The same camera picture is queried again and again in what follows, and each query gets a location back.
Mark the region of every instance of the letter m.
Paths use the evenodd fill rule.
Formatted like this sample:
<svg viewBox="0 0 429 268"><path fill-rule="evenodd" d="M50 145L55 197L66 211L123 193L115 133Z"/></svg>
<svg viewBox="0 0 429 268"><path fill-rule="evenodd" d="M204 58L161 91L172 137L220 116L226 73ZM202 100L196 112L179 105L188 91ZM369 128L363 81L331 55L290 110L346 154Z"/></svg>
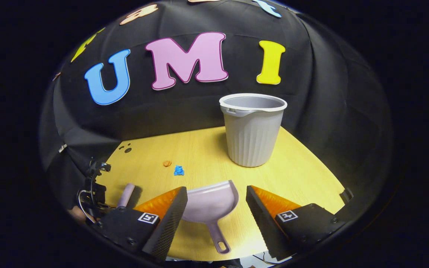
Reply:
<svg viewBox="0 0 429 268"><path fill-rule="evenodd" d="M196 80L200 82L217 82L228 78L228 72L223 69L221 57L221 42L226 35L221 32L204 32L199 34L188 52L185 52L173 39L163 38L153 41L145 47L152 52L155 68L154 90L171 88L177 82L170 76L168 66L183 81L188 83L196 63L200 71Z"/></svg>

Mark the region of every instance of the small blue object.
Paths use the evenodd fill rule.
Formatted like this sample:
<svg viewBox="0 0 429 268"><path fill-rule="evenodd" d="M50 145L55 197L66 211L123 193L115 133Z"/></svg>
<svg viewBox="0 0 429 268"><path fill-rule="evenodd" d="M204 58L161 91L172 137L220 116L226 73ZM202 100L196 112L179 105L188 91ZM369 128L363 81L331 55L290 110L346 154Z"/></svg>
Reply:
<svg viewBox="0 0 429 268"><path fill-rule="evenodd" d="M184 175L184 170L182 166L175 166L175 173L174 175Z"/></svg>

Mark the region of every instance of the lavender dustpan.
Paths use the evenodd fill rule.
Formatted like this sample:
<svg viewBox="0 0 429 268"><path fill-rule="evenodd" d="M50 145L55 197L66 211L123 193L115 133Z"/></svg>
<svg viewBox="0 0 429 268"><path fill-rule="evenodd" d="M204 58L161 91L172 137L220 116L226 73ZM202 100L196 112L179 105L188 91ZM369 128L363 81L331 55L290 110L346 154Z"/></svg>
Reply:
<svg viewBox="0 0 429 268"><path fill-rule="evenodd" d="M218 226L218 220L231 213L238 204L239 194L233 182L229 180L189 190L187 194L188 202L182 219L206 224L218 253L229 253L231 248Z"/></svg>

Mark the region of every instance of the yellow table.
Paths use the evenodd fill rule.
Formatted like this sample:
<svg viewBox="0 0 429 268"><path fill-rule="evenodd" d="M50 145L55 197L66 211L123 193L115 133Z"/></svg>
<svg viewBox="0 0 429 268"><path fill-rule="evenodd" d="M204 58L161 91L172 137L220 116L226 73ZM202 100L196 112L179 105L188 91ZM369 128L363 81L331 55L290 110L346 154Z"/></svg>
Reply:
<svg viewBox="0 0 429 268"><path fill-rule="evenodd" d="M315 202L334 214L344 206L339 195L344 191L341 183L282 127L269 161L251 168L239 166L228 157L225 127L124 141L120 146L124 148L117 148L107 161L112 165L111 172L102 172L97 178L97 183L107 186L109 205L117 204L127 183L142 188L138 204L180 186L191 190L226 180L232 180L239 192L235 210L219 221L231 252L217 253L204 224L181 220L168 252L168 256L174 258L221 261L266 251L245 200L247 185L268 190L299 205ZM125 153L127 148L131 148L129 153ZM164 167L165 160L172 161L172 165ZM184 176L174 176L176 165L183 167Z"/></svg>

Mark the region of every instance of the blue letter u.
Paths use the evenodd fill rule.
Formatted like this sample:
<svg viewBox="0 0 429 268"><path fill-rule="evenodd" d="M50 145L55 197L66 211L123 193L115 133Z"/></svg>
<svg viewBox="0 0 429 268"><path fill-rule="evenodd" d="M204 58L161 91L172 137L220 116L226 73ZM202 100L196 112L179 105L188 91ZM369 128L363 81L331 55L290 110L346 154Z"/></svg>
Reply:
<svg viewBox="0 0 429 268"><path fill-rule="evenodd" d="M130 76L127 68L128 54L130 54L130 49L125 49L109 58L109 63L114 65L115 76L117 77L117 86L113 90L105 90L102 84L100 70L104 67L103 63L93 66L85 73L84 78L87 80L90 94L95 103L109 105L118 101L127 93L130 86Z"/></svg>

